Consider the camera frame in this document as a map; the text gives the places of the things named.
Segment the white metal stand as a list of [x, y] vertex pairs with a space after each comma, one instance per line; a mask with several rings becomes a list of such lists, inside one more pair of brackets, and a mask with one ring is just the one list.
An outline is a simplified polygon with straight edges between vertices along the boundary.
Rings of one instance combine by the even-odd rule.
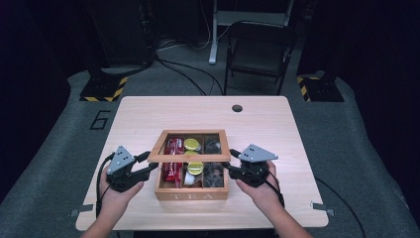
[[222, 11], [218, 9], [218, 0], [213, 0], [212, 42], [208, 62], [213, 65], [217, 61], [219, 26], [230, 26], [237, 21], [258, 21], [287, 26], [291, 17], [294, 0], [286, 0], [286, 3], [286, 11], [284, 13], [264, 13]]

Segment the red tea packets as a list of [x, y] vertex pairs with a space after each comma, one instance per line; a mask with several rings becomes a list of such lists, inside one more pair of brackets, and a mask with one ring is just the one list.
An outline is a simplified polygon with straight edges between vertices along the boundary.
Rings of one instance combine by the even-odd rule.
[[[182, 138], [169, 138], [166, 142], [164, 149], [166, 155], [182, 155], [183, 139]], [[165, 181], [180, 182], [180, 168], [182, 163], [169, 162], [163, 164], [163, 177]]]

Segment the black equipment cabinet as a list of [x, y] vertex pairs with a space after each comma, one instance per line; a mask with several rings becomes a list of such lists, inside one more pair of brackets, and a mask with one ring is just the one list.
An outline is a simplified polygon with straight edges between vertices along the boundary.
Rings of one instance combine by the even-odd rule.
[[149, 67], [153, 21], [148, 0], [86, 0], [106, 59], [111, 65]]

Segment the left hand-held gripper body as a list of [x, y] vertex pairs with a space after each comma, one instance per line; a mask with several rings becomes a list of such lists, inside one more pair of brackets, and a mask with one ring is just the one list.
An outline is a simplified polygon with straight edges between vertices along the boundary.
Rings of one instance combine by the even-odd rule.
[[137, 184], [132, 171], [135, 163], [134, 156], [125, 147], [117, 148], [107, 170], [107, 181], [112, 189], [123, 192]]

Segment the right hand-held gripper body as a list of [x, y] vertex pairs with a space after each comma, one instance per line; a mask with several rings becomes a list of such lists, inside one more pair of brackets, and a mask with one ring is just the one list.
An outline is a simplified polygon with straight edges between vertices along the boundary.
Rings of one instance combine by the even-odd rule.
[[244, 170], [243, 182], [249, 186], [258, 187], [267, 178], [267, 161], [277, 160], [278, 155], [255, 144], [250, 144], [239, 154], [238, 159]]

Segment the wooden framed glass lid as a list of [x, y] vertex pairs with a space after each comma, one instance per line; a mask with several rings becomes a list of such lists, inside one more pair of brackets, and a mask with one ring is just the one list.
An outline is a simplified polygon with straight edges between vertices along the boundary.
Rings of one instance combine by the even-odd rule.
[[[218, 153], [209, 154], [205, 152], [206, 139], [215, 138], [220, 144]], [[165, 147], [167, 141], [171, 138], [196, 139], [200, 146], [201, 152], [198, 155], [170, 155], [166, 154]], [[163, 130], [154, 145], [148, 161], [150, 163], [169, 163], [169, 162], [229, 162], [231, 155], [227, 141], [226, 132], [223, 129], [210, 130]]]

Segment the grey table bracket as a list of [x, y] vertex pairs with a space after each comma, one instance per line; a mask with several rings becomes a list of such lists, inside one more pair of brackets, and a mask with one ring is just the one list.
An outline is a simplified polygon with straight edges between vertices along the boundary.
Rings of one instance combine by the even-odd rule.
[[93, 209], [93, 207], [94, 207], [93, 204], [83, 204], [83, 205], [79, 206], [78, 208], [72, 209], [69, 212], [68, 216], [69, 217], [76, 217], [81, 212], [91, 211]]
[[318, 203], [318, 202], [311, 201], [310, 205], [315, 210], [324, 211], [328, 216], [335, 216], [336, 215], [335, 210], [333, 208], [329, 208], [327, 205], [325, 205], [323, 203]]

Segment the wooden tea box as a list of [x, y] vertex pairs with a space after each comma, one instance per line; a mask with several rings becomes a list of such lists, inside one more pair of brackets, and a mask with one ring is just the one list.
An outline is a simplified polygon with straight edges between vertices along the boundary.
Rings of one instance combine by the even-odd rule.
[[163, 177], [163, 164], [158, 163], [157, 182], [155, 193], [158, 200], [223, 200], [228, 197], [229, 183], [228, 171], [223, 167], [224, 186], [205, 187], [204, 170], [198, 176], [187, 171], [189, 163], [182, 163], [180, 168], [180, 182], [165, 181]]

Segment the dark tea bags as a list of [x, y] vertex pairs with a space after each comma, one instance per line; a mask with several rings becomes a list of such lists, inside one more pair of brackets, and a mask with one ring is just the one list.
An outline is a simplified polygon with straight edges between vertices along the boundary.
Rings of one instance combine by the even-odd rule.
[[[221, 144], [216, 137], [209, 137], [205, 141], [206, 154], [220, 154]], [[218, 162], [207, 162], [204, 164], [204, 186], [205, 187], [223, 187], [224, 186], [224, 173], [223, 167]]]

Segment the person's left hand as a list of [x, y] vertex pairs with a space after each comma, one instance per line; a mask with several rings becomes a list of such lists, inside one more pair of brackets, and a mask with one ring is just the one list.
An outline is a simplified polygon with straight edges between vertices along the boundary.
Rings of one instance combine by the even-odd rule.
[[107, 182], [107, 168], [101, 174], [100, 179], [100, 212], [98, 217], [108, 219], [116, 218], [120, 219], [125, 213], [129, 202], [135, 197], [136, 194], [140, 192], [143, 188], [144, 183], [142, 181], [138, 182], [136, 185], [130, 189], [119, 192], [110, 187], [110, 184]]

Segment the person's right hand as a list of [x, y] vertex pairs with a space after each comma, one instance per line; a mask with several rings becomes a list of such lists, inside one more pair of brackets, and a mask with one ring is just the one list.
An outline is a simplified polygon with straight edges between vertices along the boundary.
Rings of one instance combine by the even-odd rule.
[[258, 187], [251, 187], [242, 182], [236, 180], [237, 186], [247, 194], [255, 204], [255, 206], [267, 217], [270, 216], [281, 207], [278, 194], [279, 194], [279, 183], [276, 178], [276, 167], [272, 161], [267, 162], [269, 174], [266, 178], [266, 182]]

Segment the black striped stand base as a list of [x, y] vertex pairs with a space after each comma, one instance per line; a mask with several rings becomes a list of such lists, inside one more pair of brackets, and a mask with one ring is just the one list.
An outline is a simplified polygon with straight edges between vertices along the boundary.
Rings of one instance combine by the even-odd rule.
[[335, 78], [320, 70], [297, 76], [301, 94], [307, 102], [343, 102]]
[[116, 101], [127, 82], [127, 76], [121, 73], [108, 73], [102, 69], [90, 69], [88, 73], [89, 80], [80, 92], [80, 101]]

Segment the black folding chair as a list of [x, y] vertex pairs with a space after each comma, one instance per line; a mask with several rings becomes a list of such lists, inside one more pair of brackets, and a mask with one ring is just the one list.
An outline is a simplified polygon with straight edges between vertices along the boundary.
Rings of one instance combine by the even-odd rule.
[[227, 32], [228, 46], [223, 94], [235, 72], [274, 78], [281, 91], [297, 35], [283, 25], [238, 21]]

